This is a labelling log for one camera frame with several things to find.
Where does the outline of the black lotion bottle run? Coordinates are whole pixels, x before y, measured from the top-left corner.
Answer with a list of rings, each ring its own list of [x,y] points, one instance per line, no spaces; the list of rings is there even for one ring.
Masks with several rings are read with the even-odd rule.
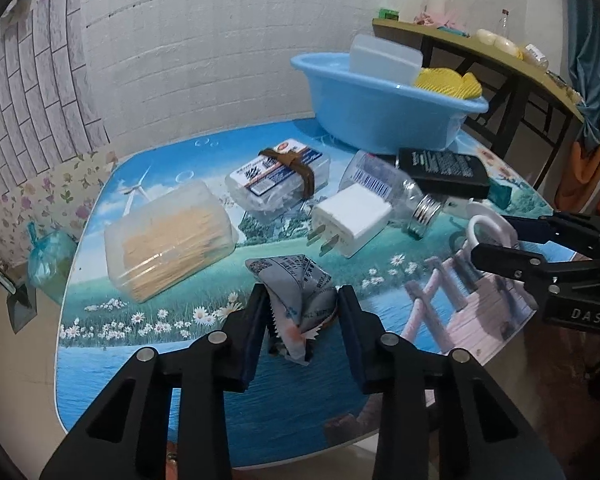
[[[477,156],[401,148],[396,161],[426,194],[475,200],[489,195],[490,178]]]

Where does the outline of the clear plastic bottle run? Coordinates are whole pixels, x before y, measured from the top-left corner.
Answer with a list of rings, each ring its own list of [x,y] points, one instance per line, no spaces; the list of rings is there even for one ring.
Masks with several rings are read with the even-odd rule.
[[[425,192],[395,164],[373,154],[358,151],[339,182],[339,191],[359,184],[387,202],[389,222],[419,240],[425,236],[442,209],[441,203]]]

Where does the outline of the white power adapter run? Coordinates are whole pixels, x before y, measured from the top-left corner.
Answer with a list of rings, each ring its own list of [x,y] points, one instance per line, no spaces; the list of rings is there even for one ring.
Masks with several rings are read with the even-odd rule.
[[[320,256],[336,249],[352,258],[388,224],[391,205],[360,184],[352,184],[311,210],[308,246],[321,242]]]

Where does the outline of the grey snack packet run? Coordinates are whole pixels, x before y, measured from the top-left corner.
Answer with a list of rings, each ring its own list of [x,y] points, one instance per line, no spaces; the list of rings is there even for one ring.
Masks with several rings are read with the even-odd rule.
[[[252,258],[245,266],[268,291],[285,358],[308,365],[310,342],[336,314],[334,280],[306,255]]]

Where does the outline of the yellow mesh bag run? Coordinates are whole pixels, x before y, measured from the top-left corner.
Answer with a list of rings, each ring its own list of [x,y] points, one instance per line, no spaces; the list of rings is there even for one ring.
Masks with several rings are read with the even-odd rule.
[[[482,85],[473,73],[461,75],[444,67],[422,68],[414,86],[454,99],[473,100],[482,96]]]

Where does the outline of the clear toothpick box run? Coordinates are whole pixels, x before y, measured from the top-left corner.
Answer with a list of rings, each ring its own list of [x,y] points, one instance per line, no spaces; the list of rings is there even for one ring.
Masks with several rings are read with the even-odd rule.
[[[201,180],[123,214],[104,231],[108,278],[145,302],[234,252],[238,235]]]

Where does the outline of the frosted plastic container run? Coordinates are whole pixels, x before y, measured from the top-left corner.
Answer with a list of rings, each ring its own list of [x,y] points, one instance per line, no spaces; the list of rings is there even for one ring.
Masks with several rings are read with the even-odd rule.
[[[412,86],[422,69],[422,52],[370,35],[354,37],[349,53],[352,73]]]

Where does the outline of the teal foil packet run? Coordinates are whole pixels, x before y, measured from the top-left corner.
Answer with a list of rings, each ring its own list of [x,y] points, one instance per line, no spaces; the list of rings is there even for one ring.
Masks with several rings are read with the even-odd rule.
[[[506,210],[512,202],[512,193],[513,189],[510,186],[490,180],[488,200],[501,210]]]

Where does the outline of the white soap box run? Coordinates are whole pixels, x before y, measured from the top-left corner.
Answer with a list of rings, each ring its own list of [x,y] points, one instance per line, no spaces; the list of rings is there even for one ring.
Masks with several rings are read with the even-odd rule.
[[[449,216],[461,219],[469,219],[470,213],[468,212],[467,207],[471,202],[471,198],[446,196],[441,200],[442,211]]]

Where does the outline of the grey dustpan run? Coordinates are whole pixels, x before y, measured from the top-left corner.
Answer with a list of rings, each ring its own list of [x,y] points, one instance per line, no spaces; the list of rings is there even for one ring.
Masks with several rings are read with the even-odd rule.
[[[0,285],[6,290],[10,326],[18,334],[38,314],[36,292],[26,276],[15,281],[1,266]]]

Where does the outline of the bagged grain packet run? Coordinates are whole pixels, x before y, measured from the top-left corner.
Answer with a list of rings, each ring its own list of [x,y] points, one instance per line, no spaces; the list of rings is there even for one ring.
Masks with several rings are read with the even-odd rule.
[[[542,72],[547,71],[550,62],[548,62],[546,55],[538,47],[535,47],[534,44],[526,44],[522,48],[521,53],[524,62],[535,66],[539,70],[542,70]]]

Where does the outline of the teal garbage bag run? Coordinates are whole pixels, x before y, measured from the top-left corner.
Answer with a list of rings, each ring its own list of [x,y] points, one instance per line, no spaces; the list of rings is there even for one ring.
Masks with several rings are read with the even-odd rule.
[[[61,304],[78,244],[64,231],[53,230],[38,237],[33,222],[28,223],[27,229],[31,241],[27,264],[29,283]]]

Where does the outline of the pink cloth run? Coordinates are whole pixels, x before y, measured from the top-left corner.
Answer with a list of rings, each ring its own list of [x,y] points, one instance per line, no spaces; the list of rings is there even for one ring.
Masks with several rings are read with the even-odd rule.
[[[442,13],[422,11],[414,17],[414,24],[445,30],[451,34],[468,36],[466,25],[460,22],[457,10]]]

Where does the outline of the banded floss pick box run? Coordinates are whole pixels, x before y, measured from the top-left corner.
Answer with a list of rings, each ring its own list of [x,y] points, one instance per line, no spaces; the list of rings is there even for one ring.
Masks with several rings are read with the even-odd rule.
[[[330,158],[296,139],[264,148],[230,172],[226,187],[233,202],[260,223],[271,223],[313,198],[329,180]]]

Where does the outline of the white paper roll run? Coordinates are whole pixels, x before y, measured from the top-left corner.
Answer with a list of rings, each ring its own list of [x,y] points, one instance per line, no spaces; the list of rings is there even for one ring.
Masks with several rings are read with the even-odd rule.
[[[446,12],[446,0],[428,0],[426,12],[431,16],[443,16]]]

